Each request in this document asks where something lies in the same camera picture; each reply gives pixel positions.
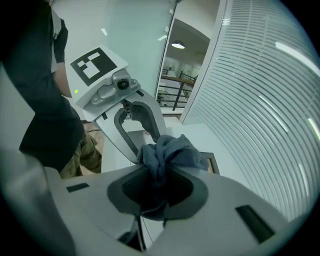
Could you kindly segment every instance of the towel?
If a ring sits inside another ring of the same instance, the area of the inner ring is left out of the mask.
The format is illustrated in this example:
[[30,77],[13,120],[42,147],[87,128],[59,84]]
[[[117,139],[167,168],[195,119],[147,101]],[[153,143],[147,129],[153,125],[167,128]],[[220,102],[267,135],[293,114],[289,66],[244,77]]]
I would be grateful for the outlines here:
[[182,134],[179,138],[162,135],[156,144],[144,145],[137,154],[140,163],[149,168],[155,185],[166,182],[166,164],[194,167],[208,171],[207,159]]
[[150,184],[151,201],[141,207],[144,217],[161,220],[168,207],[164,186],[166,184],[166,164],[193,167],[208,171],[208,161],[182,134],[179,138],[162,135],[156,144],[144,145],[137,154],[140,163],[148,167],[152,180]]

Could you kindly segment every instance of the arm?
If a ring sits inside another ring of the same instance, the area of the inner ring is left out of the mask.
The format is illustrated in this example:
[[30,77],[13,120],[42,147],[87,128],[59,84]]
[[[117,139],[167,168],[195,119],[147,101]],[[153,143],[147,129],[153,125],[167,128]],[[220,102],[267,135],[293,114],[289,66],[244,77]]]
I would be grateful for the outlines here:
[[65,48],[68,40],[68,30],[64,20],[61,20],[61,31],[53,42],[54,55],[56,59],[56,72],[53,74],[53,80],[61,95],[72,98],[69,89],[66,65],[65,65]]
[[63,62],[56,64],[56,72],[54,72],[53,80],[61,95],[72,98],[67,79],[66,65]]

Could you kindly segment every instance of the ceiling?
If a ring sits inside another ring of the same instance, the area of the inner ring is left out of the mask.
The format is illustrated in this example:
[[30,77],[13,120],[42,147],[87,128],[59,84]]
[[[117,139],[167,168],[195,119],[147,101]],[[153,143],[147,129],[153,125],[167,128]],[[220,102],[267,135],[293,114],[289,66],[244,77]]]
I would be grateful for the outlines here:
[[[185,49],[178,49],[171,45],[177,40],[183,42]],[[210,39],[200,31],[179,19],[175,19],[166,56],[193,66],[201,66],[209,43]]]

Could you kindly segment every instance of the black shirt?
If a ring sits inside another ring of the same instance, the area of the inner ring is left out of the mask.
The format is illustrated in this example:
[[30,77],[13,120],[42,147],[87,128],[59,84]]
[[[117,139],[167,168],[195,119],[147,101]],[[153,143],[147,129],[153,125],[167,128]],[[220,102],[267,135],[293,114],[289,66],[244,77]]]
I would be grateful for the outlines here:
[[12,83],[35,112],[20,150],[59,172],[73,156],[84,128],[54,82],[52,44],[57,63],[64,62],[68,30],[64,21],[53,40],[51,7],[44,3],[9,56],[3,60]]

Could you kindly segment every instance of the camouflage pants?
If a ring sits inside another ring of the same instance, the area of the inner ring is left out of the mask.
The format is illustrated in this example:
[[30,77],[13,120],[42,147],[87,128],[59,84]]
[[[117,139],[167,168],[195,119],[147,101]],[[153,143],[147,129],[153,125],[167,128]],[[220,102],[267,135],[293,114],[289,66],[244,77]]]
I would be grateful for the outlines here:
[[95,145],[97,145],[96,140],[84,131],[83,138],[76,147],[70,161],[60,172],[60,177],[67,179],[82,176],[80,165],[96,174],[101,173],[101,154]]

